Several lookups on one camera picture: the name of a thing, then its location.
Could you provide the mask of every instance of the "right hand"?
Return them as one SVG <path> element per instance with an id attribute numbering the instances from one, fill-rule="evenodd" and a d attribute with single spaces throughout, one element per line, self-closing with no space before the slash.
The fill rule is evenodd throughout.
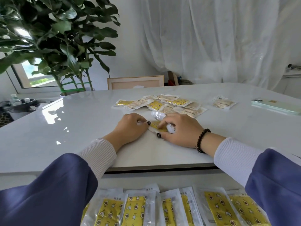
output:
<path id="1" fill-rule="evenodd" d="M 174 124 L 175 133 L 163 132 L 161 138 L 182 147 L 195 148 L 199 136 L 204 131 L 199 122 L 187 114 L 166 114 L 158 127 L 162 128 L 166 124 Z"/>

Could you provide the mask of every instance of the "left hand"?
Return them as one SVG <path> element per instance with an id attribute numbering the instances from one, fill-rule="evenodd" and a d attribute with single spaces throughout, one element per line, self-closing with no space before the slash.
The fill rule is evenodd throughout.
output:
<path id="1" fill-rule="evenodd" d="M 137 113 L 125 114 L 114 131 L 103 138 L 109 141 L 117 152 L 123 145 L 138 139 L 148 129 L 147 120 Z"/>

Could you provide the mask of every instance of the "glossy table surface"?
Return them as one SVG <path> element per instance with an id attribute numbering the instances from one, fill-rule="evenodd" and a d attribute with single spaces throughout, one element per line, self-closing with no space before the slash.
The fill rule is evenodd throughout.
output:
<path id="1" fill-rule="evenodd" d="M 94 139 L 111 132 L 128 113 L 113 109 L 118 99 L 135 100 L 145 95 L 168 93 L 204 103 L 208 109 L 197 117 L 205 128 L 243 143 L 265 149 L 280 148 L 301 156 L 301 116 L 284 115 L 251 106 L 257 97 L 290 102 L 301 100 L 239 83 L 82 92 L 66 96 L 0 128 L 0 173 L 40 172 L 63 153 L 78 153 Z M 238 104 L 230 110 L 215 108 L 211 100 L 223 95 Z M 147 118 L 151 111 L 135 110 Z M 157 139 L 147 131 L 118 153 L 109 170 L 140 170 L 213 166 L 213 159 L 195 149 Z"/>

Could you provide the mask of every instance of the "plastic bottle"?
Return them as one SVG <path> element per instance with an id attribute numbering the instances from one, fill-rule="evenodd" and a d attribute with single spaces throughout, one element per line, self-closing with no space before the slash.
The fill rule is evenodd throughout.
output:
<path id="1" fill-rule="evenodd" d="M 11 95 L 11 105 L 15 106 L 15 105 L 21 105 L 21 104 L 23 104 L 23 103 L 18 99 L 17 95 L 12 94 Z"/>

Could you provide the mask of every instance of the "phone case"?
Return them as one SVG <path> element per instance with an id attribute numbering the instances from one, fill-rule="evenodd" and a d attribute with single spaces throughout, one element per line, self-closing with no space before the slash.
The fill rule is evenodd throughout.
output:
<path id="1" fill-rule="evenodd" d="M 301 115 L 301 107 L 286 102 L 278 102 L 266 98 L 256 98 L 252 100 L 252 105 L 285 114 Z"/>

